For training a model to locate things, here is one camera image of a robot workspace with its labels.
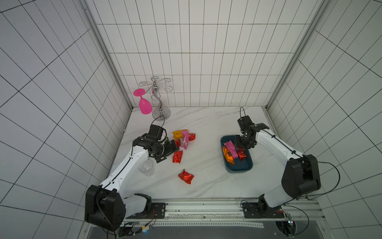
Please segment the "red tea bag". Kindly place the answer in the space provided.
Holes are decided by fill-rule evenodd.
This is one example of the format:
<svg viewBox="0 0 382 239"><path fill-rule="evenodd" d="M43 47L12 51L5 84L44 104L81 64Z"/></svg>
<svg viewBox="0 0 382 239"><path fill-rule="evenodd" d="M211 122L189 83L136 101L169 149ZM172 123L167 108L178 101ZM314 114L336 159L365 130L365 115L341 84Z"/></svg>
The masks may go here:
<svg viewBox="0 0 382 239"><path fill-rule="evenodd" d="M239 156L241 161L243 161L243 160L245 160L247 158L247 155L245 153L245 149L239 148L236 152L237 152L237 154L238 154L238 156Z"/></svg>
<svg viewBox="0 0 382 239"><path fill-rule="evenodd" d="M187 184L191 184L194 178L194 175L186 172L186 170L184 169L180 174L178 174L178 177L184 182L186 182Z"/></svg>
<svg viewBox="0 0 382 239"><path fill-rule="evenodd" d="M173 155L173 163L179 163L180 164L182 161L182 157L183 157L183 151L182 150L175 152Z"/></svg>
<svg viewBox="0 0 382 239"><path fill-rule="evenodd" d="M196 134L195 133L190 133L189 134L189 141L193 141L196 139Z"/></svg>
<svg viewBox="0 0 382 239"><path fill-rule="evenodd" d="M176 143L177 147L181 146L181 140L180 139L175 140L175 143Z"/></svg>

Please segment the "pink tea bag packet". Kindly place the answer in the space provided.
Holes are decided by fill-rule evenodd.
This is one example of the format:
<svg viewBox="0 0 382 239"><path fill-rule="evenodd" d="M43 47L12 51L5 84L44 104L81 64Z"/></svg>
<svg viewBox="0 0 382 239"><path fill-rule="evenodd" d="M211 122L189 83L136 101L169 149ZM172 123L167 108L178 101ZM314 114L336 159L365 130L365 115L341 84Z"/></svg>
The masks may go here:
<svg viewBox="0 0 382 239"><path fill-rule="evenodd" d="M182 134L182 141L181 141L181 147L183 147L185 150L188 149L189 146L189 131L188 130L183 130L181 131Z"/></svg>
<svg viewBox="0 0 382 239"><path fill-rule="evenodd" d="M226 149L229 150L229 152L230 152L230 154L231 154L233 159L236 159L236 158L239 157L238 153L236 152L235 145L234 145L234 143L231 140L226 142L224 144L224 146L226 147Z"/></svg>

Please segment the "yellow tea bag packet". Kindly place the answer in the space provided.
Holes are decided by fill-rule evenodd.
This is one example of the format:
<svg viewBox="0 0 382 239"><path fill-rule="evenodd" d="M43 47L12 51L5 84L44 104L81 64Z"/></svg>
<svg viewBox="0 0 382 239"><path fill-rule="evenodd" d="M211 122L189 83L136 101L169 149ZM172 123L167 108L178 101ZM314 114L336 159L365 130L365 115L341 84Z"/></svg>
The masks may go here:
<svg viewBox="0 0 382 239"><path fill-rule="evenodd" d="M182 134L183 131L186 131L186 129L174 131L173 132L174 140L183 138L183 134Z"/></svg>

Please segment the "orange tea bag packet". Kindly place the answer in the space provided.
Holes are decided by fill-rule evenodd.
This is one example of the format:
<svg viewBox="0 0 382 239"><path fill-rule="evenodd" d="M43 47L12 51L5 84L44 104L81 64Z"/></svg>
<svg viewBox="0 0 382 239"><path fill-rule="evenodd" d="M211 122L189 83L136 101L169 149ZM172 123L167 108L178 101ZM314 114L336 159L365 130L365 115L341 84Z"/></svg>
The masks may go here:
<svg viewBox="0 0 382 239"><path fill-rule="evenodd" d="M224 157L225 157L225 160L226 160L229 164L231 164L231 165L235 165L234 158L233 158L231 152L230 152L225 146L222 148L222 150L223 150L223 155L224 155Z"/></svg>

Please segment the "red tea bag bottom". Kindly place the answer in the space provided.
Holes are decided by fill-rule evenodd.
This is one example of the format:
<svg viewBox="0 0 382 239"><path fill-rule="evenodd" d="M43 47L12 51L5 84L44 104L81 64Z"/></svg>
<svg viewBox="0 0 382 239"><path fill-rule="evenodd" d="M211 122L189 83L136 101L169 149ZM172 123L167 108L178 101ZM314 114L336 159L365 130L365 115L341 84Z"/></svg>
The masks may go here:
<svg viewBox="0 0 382 239"><path fill-rule="evenodd" d="M184 169L180 174L178 174L178 177L184 182L186 182L187 184L191 184L194 178L194 175L186 172L186 170Z"/></svg>

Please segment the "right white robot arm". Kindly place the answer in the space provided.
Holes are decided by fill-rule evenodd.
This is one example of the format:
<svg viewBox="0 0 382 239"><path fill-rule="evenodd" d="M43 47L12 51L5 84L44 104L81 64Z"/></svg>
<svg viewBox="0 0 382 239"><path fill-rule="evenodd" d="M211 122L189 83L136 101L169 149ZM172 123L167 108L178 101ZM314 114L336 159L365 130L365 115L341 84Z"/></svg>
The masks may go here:
<svg viewBox="0 0 382 239"><path fill-rule="evenodd" d="M284 167L279 185L259 197L256 206L259 216L270 217L281 205L321 188L318 161L313 155L290 148L267 125L254 124L248 116L240 118L238 124L242 135L236 135L235 142L239 148L250 149L260 143Z"/></svg>

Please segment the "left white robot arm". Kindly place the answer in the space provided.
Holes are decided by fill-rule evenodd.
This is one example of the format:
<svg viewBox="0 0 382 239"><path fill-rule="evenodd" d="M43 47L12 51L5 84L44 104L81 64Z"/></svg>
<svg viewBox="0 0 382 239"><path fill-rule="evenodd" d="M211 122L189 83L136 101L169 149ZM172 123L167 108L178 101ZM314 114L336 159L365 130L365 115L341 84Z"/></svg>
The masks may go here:
<svg viewBox="0 0 382 239"><path fill-rule="evenodd" d="M154 156L161 162L179 151L174 140L157 141L138 137L124 161L100 185L91 185L85 196L85 222L115 232L124 219L139 214L149 216L151 197L141 193L125 195L128 181L133 174Z"/></svg>

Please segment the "teal storage box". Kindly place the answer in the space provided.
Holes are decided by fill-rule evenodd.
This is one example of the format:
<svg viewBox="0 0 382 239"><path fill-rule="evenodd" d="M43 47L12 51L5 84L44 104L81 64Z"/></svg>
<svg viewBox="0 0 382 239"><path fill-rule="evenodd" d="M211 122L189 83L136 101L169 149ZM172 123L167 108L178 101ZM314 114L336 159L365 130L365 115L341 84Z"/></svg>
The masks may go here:
<svg viewBox="0 0 382 239"><path fill-rule="evenodd" d="M220 139L220 146L224 147L224 143L226 143L228 141L232 141L233 143L235 143L235 135L223 136ZM249 149L244 149L244 153L246 154L246 158L243 160L241 160L239 158L234 159L235 164L233 165L226 160L224 153L222 151L223 164L225 166L225 169L229 173L244 173L244 172L247 172L253 168L254 164L253 164L253 160L252 160Z"/></svg>

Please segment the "clear plastic cup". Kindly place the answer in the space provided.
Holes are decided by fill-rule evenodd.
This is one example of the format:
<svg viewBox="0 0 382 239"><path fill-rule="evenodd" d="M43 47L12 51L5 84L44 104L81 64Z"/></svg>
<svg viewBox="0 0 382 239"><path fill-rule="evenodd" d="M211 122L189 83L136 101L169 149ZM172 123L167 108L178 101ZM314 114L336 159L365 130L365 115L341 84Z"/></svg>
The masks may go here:
<svg viewBox="0 0 382 239"><path fill-rule="evenodd" d="M155 164L152 159L145 160L139 167L139 171L145 176L152 176L155 172Z"/></svg>

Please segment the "chrome glass holder stand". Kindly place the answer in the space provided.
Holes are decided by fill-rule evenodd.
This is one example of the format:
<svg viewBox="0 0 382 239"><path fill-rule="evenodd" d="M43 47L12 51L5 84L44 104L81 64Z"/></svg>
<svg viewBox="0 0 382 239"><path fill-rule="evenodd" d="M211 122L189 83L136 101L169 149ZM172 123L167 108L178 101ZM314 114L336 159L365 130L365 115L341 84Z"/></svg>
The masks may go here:
<svg viewBox="0 0 382 239"><path fill-rule="evenodd" d="M146 90L150 92L151 99L157 101L157 106L152 112L152 116L156 121L165 121L171 116L171 111L168 107L164 106L164 103L161 100L160 86L164 87L166 93L171 92L173 87L171 86L172 79L170 78L159 78L158 76L152 76L150 78L151 83L149 82L140 82L139 87L149 86Z"/></svg>

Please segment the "pink plastic wine glass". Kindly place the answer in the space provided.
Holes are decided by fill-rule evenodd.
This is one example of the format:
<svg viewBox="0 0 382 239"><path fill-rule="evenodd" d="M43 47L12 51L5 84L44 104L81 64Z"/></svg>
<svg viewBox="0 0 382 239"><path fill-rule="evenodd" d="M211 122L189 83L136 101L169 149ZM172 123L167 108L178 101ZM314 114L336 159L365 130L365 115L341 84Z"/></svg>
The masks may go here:
<svg viewBox="0 0 382 239"><path fill-rule="evenodd" d="M135 97L140 98L139 109L140 109L141 113L144 115L148 115L148 114L152 113L153 108L151 106L151 103L147 99L143 98L143 96L145 94L146 94L146 91L144 89L137 89L133 92L133 95Z"/></svg>

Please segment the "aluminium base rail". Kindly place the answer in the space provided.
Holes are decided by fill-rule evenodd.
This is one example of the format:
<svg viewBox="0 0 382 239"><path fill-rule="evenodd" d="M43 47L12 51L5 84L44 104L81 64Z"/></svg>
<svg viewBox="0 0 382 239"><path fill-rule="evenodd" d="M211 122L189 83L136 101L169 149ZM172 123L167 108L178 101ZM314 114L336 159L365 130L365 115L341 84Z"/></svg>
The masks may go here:
<svg viewBox="0 0 382 239"><path fill-rule="evenodd" d="M317 202L291 201L267 213L259 213L256 199L153 199L148 209L127 200L111 205L97 203L87 221L112 232L122 227L142 226L263 226L263 221L292 223L323 221Z"/></svg>

